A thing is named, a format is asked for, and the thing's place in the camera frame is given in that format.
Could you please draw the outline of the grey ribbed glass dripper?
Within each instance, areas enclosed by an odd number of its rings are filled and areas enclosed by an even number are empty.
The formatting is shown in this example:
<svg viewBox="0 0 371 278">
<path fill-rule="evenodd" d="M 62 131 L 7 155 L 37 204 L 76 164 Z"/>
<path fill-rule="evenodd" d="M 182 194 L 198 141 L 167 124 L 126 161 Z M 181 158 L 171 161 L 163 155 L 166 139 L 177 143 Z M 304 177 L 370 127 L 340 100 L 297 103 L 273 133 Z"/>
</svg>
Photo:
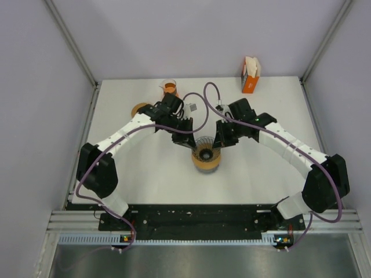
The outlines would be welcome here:
<svg viewBox="0 0 371 278">
<path fill-rule="evenodd" d="M 219 149 L 213 147 L 214 138 L 202 136 L 196 139 L 196 147 L 192 150 L 192 156 L 199 162 L 214 162 L 221 158 Z"/>
</svg>

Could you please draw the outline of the grey glass server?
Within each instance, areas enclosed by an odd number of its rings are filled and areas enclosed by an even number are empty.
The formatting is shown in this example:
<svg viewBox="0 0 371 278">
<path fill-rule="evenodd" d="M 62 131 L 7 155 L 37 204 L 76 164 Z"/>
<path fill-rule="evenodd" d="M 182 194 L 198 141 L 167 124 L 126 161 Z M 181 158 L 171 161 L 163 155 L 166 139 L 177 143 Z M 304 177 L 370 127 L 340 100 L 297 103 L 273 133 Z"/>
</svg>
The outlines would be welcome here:
<svg viewBox="0 0 371 278">
<path fill-rule="evenodd" d="M 197 170 L 202 173 L 202 174 L 212 174 L 218 170 L 218 168 L 213 168 L 213 169 L 200 169 L 197 168 Z"/>
</svg>

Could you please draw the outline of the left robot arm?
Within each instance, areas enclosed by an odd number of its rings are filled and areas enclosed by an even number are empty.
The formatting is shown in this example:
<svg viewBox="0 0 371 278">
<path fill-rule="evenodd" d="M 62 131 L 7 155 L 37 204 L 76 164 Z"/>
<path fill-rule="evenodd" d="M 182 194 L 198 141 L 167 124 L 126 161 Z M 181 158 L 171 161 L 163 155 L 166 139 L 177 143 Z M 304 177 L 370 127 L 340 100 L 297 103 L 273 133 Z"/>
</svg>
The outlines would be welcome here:
<svg viewBox="0 0 371 278">
<path fill-rule="evenodd" d="M 146 104 L 137 109 L 132 120 L 114 134 L 97 144 L 86 143 L 80 150 L 76 179 L 79 184 L 94 192 L 96 202 L 113 212 L 111 222 L 118 229 L 131 224 L 129 208 L 119 193 L 119 179 L 115 156 L 127 153 L 141 140 L 166 130 L 175 144 L 193 148 L 193 119 L 195 104 L 185 104 L 170 93 L 154 105 Z"/>
</svg>

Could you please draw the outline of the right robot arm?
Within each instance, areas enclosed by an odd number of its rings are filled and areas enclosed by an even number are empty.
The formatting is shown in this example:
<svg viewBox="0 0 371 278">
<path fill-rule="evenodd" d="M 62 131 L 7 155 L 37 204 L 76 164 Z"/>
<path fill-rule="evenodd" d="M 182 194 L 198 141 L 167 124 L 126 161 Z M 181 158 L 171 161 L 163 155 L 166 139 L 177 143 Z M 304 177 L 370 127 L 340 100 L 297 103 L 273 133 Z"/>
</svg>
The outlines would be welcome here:
<svg viewBox="0 0 371 278">
<path fill-rule="evenodd" d="M 218 104 L 213 112 L 221 117 L 216 123 L 214 148 L 236 145 L 247 137 L 269 148 L 293 166 L 305 179 L 302 191 L 275 204 L 270 220 L 277 229 L 286 228 L 292 218 L 312 212 L 317 217 L 337 205 L 350 192 L 345 159 L 317 151 L 303 143 L 268 113 L 258 115 L 242 98 L 229 105 Z"/>
</svg>

